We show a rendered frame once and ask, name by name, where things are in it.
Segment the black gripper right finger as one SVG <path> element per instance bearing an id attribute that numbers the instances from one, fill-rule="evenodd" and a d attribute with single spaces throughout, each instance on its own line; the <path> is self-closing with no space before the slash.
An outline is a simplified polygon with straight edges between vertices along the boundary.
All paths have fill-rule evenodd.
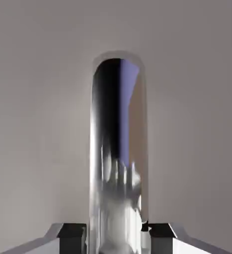
<path id="1" fill-rule="evenodd" d="M 142 254 L 232 254 L 190 237 L 176 223 L 143 223 L 141 245 Z"/>

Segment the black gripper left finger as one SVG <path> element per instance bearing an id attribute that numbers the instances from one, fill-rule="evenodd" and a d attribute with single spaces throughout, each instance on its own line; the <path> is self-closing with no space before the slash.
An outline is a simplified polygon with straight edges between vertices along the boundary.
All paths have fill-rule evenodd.
<path id="1" fill-rule="evenodd" d="M 43 237 L 0 254 L 88 254 L 86 232 L 84 223 L 53 223 Z"/>

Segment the curved shiny metal drawer handle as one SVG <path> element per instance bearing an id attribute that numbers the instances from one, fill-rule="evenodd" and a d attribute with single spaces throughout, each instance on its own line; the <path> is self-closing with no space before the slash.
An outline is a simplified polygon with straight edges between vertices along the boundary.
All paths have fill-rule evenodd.
<path id="1" fill-rule="evenodd" d="M 145 66 L 130 52 L 102 53 L 90 98 L 88 254 L 142 254 L 148 178 Z"/>

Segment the grey drawer front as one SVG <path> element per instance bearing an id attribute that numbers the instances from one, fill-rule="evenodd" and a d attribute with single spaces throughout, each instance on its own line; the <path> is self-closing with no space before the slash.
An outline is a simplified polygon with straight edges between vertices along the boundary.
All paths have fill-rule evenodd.
<path id="1" fill-rule="evenodd" d="M 232 0 L 0 0 L 0 252 L 88 220 L 94 59 L 146 69 L 149 219 L 232 252 Z"/>

